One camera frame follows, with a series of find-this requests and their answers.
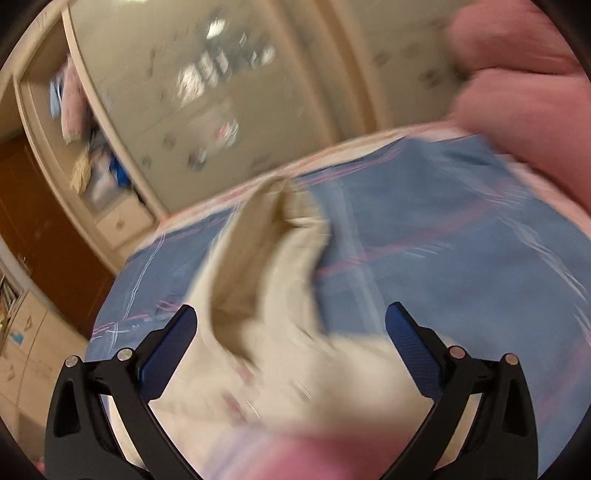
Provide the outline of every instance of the sticker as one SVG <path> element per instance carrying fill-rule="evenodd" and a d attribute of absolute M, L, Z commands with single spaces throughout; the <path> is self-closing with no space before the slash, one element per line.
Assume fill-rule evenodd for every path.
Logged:
<path fill-rule="evenodd" d="M 10 334 L 10 338 L 12 338 L 12 340 L 14 341 L 14 343 L 16 343 L 18 346 L 22 345 L 23 340 L 25 339 L 25 336 L 20 333 L 20 332 L 12 332 Z"/>

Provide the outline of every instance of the open shelf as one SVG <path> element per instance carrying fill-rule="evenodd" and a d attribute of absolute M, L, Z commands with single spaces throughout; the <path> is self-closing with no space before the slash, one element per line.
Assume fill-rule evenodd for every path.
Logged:
<path fill-rule="evenodd" d="M 66 144 L 61 120 L 51 117 L 49 82 L 66 63 L 68 53 L 64 25 L 58 17 L 47 26 L 28 64 L 14 78 L 17 103 L 31 149 L 56 199 L 99 258 L 117 272 L 124 259 L 112 250 L 106 239 L 96 234 L 96 224 L 108 211 L 95 211 L 70 187 L 72 169 L 86 143 L 80 140 Z"/>

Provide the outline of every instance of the blue bedsheet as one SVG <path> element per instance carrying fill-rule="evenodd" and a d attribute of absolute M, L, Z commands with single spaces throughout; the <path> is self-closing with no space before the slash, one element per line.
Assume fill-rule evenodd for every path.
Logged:
<path fill-rule="evenodd" d="M 519 355 L 540 473 L 591 404 L 591 242 L 479 137 L 403 139 L 300 177 L 332 224 L 314 278 L 327 332 L 385 334 L 401 301 L 471 355 Z M 230 211 L 135 254 L 96 321 L 88 360 L 136 347 L 171 318 Z"/>

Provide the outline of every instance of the wooden door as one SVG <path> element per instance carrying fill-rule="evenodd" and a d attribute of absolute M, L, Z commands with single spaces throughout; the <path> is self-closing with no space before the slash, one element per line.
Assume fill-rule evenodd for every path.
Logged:
<path fill-rule="evenodd" d="M 0 235 L 33 282 L 89 338 L 114 277 L 70 223 L 24 135 L 0 145 Z"/>

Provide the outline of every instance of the blue gripper pad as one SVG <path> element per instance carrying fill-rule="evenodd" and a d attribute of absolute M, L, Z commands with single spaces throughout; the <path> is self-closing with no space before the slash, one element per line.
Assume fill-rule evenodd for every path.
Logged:
<path fill-rule="evenodd" d="M 421 395 L 439 400 L 443 395 L 441 367 L 396 304 L 386 310 L 386 331 Z"/>
<path fill-rule="evenodd" d="M 196 333 L 195 310 L 183 306 L 164 330 L 150 332 L 144 339 L 142 343 L 152 334 L 162 335 L 153 353 L 138 372 L 139 395 L 144 401 L 160 398 Z"/>

